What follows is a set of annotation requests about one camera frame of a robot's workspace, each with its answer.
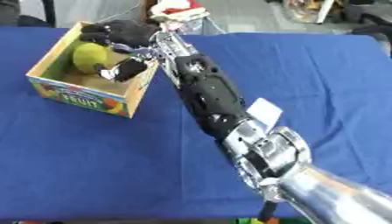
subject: cable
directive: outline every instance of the cable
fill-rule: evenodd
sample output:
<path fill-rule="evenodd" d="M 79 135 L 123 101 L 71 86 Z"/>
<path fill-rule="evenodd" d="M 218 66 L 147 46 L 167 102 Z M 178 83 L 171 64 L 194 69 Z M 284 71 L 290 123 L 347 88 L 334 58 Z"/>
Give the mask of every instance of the cable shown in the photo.
<path fill-rule="evenodd" d="M 120 16 L 122 16 L 122 15 L 127 14 L 127 13 L 130 12 L 130 11 L 133 11 L 134 9 L 136 9 L 136 8 L 138 8 L 138 7 L 140 7 L 140 6 L 142 6 L 142 0 L 139 0 L 139 3 L 137 3 L 135 6 L 133 6 L 132 8 L 130 8 L 130 9 L 128 9 L 128 10 L 122 12 L 122 13 L 118 13 L 118 14 L 115 14 L 115 15 L 111 15 L 111 16 L 105 17 L 105 18 L 103 18 L 103 19 L 100 19 L 100 20 L 98 20 L 98 21 L 95 21 L 95 23 L 102 23 L 102 22 L 108 21 L 108 20 L 110 20 L 110 19 L 112 19 L 112 18 L 120 17 Z"/>

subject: white label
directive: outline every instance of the white label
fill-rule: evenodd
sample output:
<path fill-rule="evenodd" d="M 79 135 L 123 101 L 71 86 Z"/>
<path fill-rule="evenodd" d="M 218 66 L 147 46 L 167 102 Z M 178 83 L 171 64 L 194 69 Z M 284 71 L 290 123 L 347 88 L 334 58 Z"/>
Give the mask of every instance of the white label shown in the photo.
<path fill-rule="evenodd" d="M 277 120 L 279 120 L 282 112 L 283 111 L 279 107 L 263 98 L 258 98 L 252 106 L 248 108 L 248 113 L 267 126 L 265 129 L 266 133 L 277 124 Z"/>

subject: green object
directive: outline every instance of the green object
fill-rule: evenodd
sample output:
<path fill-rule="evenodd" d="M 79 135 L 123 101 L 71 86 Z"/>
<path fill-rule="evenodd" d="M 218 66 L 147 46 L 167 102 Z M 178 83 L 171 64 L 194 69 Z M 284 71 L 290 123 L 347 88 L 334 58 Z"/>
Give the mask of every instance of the green object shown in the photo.
<path fill-rule="evenodd" d="M 108 50 L 94 43 L 77 46 L 73 51 L 73 64 L 84 74 L 96 74 L 95 65 L 107 64 Z"/>

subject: table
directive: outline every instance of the table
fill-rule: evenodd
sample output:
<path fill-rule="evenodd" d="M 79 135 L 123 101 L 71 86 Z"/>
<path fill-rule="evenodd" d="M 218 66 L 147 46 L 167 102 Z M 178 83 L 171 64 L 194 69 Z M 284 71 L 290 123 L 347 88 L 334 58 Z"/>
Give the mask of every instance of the table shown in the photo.
<path fill-rule="evenodd" d="M 133 119 L 42 99 L 24 77 L 65 32 L 0 29 L 0 219 L 249 217 L 262 199 L 158 72 Z M 250 105 L 284 110 L 315 165 L 392 193 L 392 63 L 362 36 L 189 36 Z M 298 213 L 280 204 L 277 216 Z"/>

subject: box label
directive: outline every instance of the box label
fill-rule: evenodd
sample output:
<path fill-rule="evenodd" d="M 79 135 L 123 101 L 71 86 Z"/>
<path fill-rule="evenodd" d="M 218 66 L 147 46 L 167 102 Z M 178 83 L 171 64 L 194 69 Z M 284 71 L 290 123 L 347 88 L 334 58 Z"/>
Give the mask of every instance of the box label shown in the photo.
<path fill-rule="evenodd" d="M 91 94 L 84 91 L 83 88 L 56 86 L 49 83 L 38 82 L 33 79 L 30 81 L 42 97 L 114 115 L 129 116 L 127 105 L 116 99 Z"/>

